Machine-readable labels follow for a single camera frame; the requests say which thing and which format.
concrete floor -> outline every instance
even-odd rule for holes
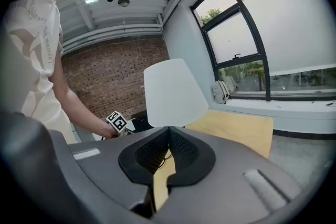
[[[316,182],[331,166],[336,140],[308,140],[274,135],[269,160],[302,187]]]

window pane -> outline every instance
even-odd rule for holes
[[[322,94],[336,92],[336,68],[271,77],[271,94]]]
[[[196,11],[203,24],[206,24],[236,3],[236,0],[205,0],[196,8]]]
[[[263,61],[244,63],[218,70],[219,79],[227,85],[232,96],[257,94],[265,96]]]
[[[237,54],[242,57],[258,52],[250,29],[240,12],[209,30],[208,36],[217,63],[232,60]]]

